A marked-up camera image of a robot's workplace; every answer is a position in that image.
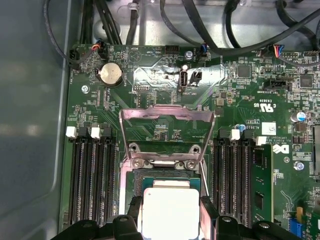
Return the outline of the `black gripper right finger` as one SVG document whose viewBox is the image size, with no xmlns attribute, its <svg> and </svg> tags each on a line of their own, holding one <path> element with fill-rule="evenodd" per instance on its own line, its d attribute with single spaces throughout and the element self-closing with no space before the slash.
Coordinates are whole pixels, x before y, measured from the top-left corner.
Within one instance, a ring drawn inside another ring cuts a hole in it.
<svg viewBox="0 0 320 240">
<path fill-rule="evenodd" d="M 298 240 L 299 237 L 266 220 L 251 228 L 228 215 L 219 215 L 208 196 L 200 197 L 200 229 L 206 240 Z"/>
</svg>

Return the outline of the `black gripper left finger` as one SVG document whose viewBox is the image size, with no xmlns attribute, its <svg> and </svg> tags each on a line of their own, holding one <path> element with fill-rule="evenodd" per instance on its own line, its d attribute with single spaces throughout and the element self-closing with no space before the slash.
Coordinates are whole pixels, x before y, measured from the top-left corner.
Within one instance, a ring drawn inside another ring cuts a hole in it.
<svg viewBox="0 0 320 240">
<path fill-rule="evenodd" d="M 117 215 L 112 222 L 100 227 L 96 221 L 81 220 L 56 235 L 57 240 L 142 240 L 138 231 L 138 216 L 143 198 L 134 196 L 125 215 Z"/>
</svg>

